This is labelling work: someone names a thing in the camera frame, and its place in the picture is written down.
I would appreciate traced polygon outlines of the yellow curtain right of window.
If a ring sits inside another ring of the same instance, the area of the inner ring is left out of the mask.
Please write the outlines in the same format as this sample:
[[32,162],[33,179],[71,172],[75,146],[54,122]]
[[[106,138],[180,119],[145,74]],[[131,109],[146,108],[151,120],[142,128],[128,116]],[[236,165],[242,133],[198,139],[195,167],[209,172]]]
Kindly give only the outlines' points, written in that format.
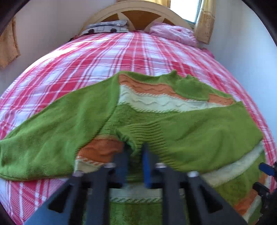
[[204,0],[194,27],[194,35],[199,42],[209,44],[216,15],[216,0]]

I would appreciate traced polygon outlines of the yellow curtain at side window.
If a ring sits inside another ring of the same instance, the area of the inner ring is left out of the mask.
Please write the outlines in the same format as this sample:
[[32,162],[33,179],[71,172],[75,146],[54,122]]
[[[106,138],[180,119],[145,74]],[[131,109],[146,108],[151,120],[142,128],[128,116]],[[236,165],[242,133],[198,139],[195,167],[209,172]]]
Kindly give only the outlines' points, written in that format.
[[13,17],[1,34],[0,67],[5,68],[20,55],[16,37],[16,18]]

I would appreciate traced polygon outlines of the green orange striped knit sweater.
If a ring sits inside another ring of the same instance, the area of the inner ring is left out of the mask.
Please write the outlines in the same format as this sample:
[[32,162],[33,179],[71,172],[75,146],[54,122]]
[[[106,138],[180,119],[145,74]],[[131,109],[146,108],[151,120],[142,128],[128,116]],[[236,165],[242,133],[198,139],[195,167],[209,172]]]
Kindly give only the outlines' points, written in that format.
[[181,77],[119,72],[73,91],[1,140],[1,177],[31,181],[100,169],[127,147],[128,185],[112,192],[111,224],[160,224],[162,197],[142,186],[142,145],[180,172],[198,171],[247,220],[268,177],[263,135],[242,102]]

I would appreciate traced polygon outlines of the pink cloth beside bed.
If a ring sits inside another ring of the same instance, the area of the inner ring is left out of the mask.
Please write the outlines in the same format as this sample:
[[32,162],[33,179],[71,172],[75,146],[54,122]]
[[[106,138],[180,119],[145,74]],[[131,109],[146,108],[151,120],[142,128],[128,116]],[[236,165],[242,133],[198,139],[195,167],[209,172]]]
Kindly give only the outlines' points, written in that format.
[[207,54],[207,55],[209,55],[211,58],[215,58],[215,56],[213,55],[213,53],[211,53],[211,51],[210,50],[208,50],[208,49],[206,49],[206,48],[202,48],[201,49],[205,54]]

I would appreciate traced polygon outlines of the grey white folded blanket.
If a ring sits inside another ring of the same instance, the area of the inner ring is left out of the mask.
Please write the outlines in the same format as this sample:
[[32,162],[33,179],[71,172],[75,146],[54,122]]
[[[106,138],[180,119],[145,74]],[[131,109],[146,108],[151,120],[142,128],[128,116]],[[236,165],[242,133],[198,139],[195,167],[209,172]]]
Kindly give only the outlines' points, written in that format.
[[80,35],[90,35],[97,33],[128,33],[127,20],[116,20],[110,22],[100,22],[89,24]]

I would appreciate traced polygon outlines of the pink pillow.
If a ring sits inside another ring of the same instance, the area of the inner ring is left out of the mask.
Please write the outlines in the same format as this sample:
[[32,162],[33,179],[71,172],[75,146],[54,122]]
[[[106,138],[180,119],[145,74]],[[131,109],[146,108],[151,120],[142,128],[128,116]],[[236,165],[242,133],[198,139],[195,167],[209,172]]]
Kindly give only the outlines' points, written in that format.
[[173,40],[188,46],[198,47],[199,43],[192,30],[166,23],[155,23],[150,27],[151,35]]

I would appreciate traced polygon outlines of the red white plaid bedspread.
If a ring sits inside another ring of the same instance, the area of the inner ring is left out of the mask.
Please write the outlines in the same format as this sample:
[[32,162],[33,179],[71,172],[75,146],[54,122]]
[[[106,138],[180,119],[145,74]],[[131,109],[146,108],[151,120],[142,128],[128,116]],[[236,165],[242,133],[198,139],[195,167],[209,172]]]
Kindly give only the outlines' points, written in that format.
[[[276,161],[276,146],[265,119],[224,66],[201,49],[144,32],[82,36],[30,65],[1,96],[1,140],[64,95],[123,71],[151,77],[176,71],[231,95],[243,103],[262,132],[264,162]],[[31,181],[1,177],[1,204],[15,224],[24,224],[68,176]]]

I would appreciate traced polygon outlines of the window behind bed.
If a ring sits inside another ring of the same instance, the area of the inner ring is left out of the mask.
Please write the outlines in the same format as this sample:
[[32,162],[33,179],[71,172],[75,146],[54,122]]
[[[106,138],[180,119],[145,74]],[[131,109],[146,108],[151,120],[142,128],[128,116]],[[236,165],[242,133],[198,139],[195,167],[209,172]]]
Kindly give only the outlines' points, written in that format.
[[171,0],[170,9],[190,23],[196,23],[202,0]]

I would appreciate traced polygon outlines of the cream wooden headboard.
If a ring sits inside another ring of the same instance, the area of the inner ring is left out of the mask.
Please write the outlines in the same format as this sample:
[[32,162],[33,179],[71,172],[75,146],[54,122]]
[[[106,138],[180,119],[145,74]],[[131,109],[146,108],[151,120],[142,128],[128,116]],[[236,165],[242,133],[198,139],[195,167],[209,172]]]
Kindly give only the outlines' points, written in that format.
[[171,9],[150,1],[121,1],[93,14],[83,25],[83,32],[89,24],[126,20],[130,31],[149,32],[154,23],[166,23],[187,28],[191,26]]

